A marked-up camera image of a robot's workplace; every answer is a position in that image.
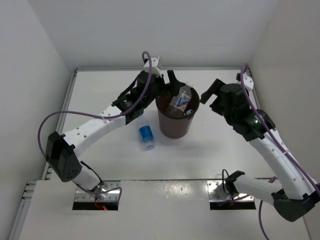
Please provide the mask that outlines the blue label water bottle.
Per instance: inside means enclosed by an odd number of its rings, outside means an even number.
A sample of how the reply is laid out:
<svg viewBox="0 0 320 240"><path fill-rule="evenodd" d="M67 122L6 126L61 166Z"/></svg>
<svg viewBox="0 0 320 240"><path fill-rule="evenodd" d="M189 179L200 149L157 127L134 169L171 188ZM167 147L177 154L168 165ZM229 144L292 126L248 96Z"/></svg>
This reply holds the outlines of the blue label water bottle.
<svg viewBox="0 0 320 240"><path fill-rule="evenodd" d="M137 129L140 137L141 149L144 152L154 149L156 142L149 121L144 114L137 118Z"/></svg>

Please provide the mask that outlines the clear plastic bottle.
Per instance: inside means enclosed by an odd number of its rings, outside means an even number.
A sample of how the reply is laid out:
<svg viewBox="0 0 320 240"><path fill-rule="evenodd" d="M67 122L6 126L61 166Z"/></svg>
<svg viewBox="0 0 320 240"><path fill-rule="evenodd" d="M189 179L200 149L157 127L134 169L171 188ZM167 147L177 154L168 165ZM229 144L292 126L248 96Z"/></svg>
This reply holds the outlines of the clear plastic bottle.
<svg viewBox="0 0 320 240"><path fill-rule="evenodd" d="M195 111L194 111L193 109L189 109L189 110L187 110L187 111L184 113L184 115L185 115L185 116L189 116L189 115L192 115L194 112L195 112Z"/></svg>

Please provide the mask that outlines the orange label clear bottle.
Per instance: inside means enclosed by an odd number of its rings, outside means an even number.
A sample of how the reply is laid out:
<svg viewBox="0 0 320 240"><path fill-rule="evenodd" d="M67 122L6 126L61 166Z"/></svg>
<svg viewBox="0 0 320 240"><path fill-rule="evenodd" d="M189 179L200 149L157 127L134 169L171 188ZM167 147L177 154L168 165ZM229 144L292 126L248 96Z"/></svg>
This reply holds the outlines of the orange label clear bottle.
<svg viewBox="0 0 320 240"><path fill-rule="evenodd" d="M169 114L183 114L192 98L191 87L184 85L179 89L177 96L174 96L167 108Z"/></svg>

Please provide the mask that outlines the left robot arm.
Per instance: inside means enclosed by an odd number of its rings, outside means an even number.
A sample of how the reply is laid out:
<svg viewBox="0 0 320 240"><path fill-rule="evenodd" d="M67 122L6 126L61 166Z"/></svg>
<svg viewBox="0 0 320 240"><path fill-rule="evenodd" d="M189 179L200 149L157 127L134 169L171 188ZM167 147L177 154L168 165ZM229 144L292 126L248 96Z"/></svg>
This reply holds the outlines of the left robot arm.
<svg viewBox="0 0 320 240"><path fill-rule="evenodd" d="M72 181L89 194L99 194L103 180L79 157L111 131L141 116L156 98L177 96L184 83L177 80L172 70L167 74L169 83L165 83L163 74L141 71L102 113L73 130L62 134L55 131L48 136L45 159L62 182Z"/></svg>

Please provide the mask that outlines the brown plastic waste bin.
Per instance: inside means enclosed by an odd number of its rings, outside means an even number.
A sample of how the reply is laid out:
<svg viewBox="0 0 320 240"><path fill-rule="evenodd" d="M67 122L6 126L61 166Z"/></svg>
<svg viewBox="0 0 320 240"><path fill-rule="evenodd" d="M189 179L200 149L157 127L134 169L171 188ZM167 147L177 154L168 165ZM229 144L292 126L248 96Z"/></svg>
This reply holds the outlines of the brown plastic waste bin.
<svg viewBox="0 0 320 240"><path fill-rule="evenodd" d="M185 112L181 116L166 113L166 110L172 100L172 96L157 97L155 104L158 111L159 127L161 132L168 138L179 139L185 136L192 124L193 118L200 106L200 97L198 92L191 87L192 97L187 105L187 110L194 110L191 115L185 115Z"/></svg>

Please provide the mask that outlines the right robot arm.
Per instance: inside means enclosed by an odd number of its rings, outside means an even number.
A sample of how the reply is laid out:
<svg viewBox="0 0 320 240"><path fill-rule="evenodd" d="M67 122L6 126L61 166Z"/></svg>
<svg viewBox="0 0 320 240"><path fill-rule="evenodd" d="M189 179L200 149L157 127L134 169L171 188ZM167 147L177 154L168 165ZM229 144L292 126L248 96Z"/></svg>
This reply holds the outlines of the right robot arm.
<svg viewBox="0 0 320 240"><path fill-rule="evenodd" d="M278 214L289 222L307 214L320 201L317 193L320 185L315 180L309 181L297 167L297 162L290 161L282 151L286 146L268 114L261 109L257 111L270 132L250 108L238 83L226 84L216 79L201 95L200 102L205 104L212 95L217 96L210 105L212 111L223 116L227 124L261 154L280 182L269 183L237 170L216 188L216 197L224 200L240 193L254 196L274 206Z"/></svg>

